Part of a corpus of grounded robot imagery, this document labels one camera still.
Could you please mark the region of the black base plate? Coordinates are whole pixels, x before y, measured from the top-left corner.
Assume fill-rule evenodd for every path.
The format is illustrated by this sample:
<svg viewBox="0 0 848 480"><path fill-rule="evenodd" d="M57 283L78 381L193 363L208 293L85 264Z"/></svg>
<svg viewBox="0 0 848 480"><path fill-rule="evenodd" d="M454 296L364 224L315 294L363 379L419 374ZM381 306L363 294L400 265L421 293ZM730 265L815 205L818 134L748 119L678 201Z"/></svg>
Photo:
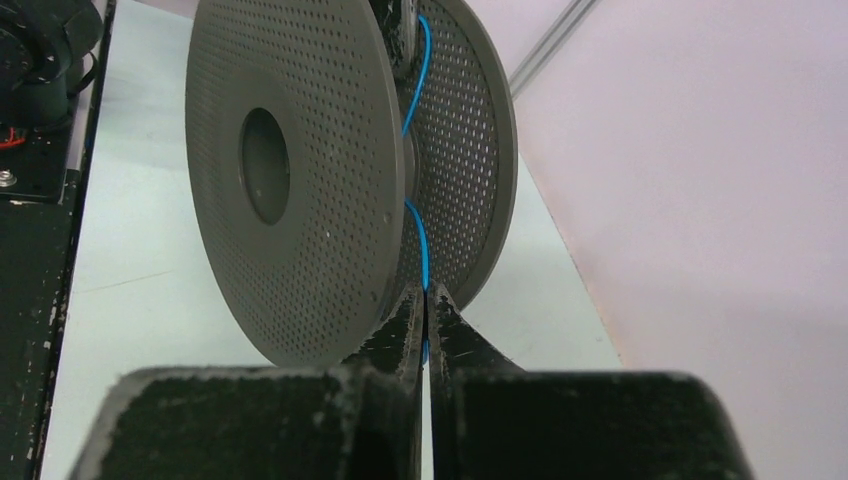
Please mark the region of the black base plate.
<svg viewBox="0 0 848 480"><path fill-rule="evenodd" d="M1 476L41 472L96 130L1 152Z"/></svg>

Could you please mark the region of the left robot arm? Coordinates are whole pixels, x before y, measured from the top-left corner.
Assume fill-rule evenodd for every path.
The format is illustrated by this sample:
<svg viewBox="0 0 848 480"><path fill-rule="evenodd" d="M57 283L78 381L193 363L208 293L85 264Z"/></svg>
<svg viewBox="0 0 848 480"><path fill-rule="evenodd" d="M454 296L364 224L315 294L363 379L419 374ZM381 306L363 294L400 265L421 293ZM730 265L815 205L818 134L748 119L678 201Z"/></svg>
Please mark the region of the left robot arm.
<svg viewBox="0 0 848 480"><path fill-rule="evenodd" d="M394 144L397 77L426 23L415 1L202 1L186 74L186 138L275 131L289 143ZM66 71L91 52L103 20L89 1L1 5L1 120L57 123Z"/></svg>

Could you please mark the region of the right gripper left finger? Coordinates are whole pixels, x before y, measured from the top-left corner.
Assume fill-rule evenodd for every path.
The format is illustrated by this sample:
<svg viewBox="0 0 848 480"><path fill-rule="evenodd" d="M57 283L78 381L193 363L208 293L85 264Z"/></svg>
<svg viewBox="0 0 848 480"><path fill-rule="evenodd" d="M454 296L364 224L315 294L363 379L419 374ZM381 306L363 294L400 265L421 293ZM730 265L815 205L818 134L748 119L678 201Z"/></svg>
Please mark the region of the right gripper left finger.
<svg viewBox="0 0 848 480"><path fill-rule="evenodd" d="M157 367L109 391L74 479L417 479L426 298L332 367Z"/></svg>

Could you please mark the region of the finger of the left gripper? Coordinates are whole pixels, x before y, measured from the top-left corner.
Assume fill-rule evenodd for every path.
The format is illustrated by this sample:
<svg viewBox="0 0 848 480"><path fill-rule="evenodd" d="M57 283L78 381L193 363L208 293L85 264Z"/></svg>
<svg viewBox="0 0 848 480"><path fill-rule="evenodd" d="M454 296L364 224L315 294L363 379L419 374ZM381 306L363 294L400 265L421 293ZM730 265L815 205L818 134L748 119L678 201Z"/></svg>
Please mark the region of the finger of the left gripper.
<svg viewBox="0 0 848 480"><path fill-rule="evenodd" d="M413 69L418 47L418 0L370 0L389 55L393 76L406 78Z"/></svg>

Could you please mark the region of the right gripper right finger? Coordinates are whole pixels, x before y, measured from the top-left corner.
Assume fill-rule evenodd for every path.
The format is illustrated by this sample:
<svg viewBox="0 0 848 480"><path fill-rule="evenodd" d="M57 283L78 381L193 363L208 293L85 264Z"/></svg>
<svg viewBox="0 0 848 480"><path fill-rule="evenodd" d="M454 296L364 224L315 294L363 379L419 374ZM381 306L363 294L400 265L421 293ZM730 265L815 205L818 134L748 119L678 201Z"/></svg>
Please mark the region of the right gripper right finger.
<svg viewBox="0 0 848 480"><path fill-rule="evenodd" d="M674 371L527 371L427 295L438 479L750 479L722 402Z"/></svg>

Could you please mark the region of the black cable spool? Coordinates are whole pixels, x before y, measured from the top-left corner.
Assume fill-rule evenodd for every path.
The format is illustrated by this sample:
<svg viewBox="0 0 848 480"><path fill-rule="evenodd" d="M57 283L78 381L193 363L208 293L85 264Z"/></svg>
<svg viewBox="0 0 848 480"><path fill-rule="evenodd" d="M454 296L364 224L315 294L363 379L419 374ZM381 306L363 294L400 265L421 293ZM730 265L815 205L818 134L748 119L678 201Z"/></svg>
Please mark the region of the black cable spool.
<svg viewBox="0 0 848 480"><path fill-rule="evenodd" d="M410 284L468 305L508 235L518 141L509 84L464 1L419 1L426 30L395 80L398 142L186 138L195 214L226 305L281 367L333 365Z"/></svg>

